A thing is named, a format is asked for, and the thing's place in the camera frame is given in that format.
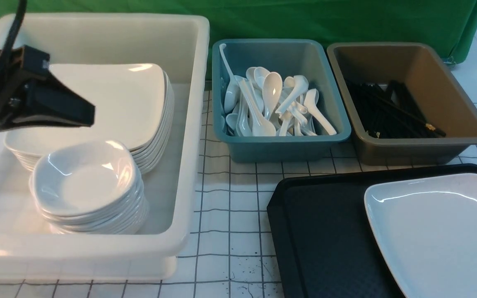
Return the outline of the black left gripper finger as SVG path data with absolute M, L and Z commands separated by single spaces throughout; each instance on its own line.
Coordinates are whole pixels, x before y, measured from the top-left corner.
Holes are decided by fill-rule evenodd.
M 14 119 L 0 116 L 0 132 L 19 130 L 29 127 L 91 127 L 92 117 L 79 119 L 27 120 L 17 123 Z
M 11 104 L 9 118 L 17 123 L 27 120 L 79 119 L 92 117 L 95 105 L 70 90 L 52 74 L 46 80 L 29 79 L 19 88 L 19 102 Z

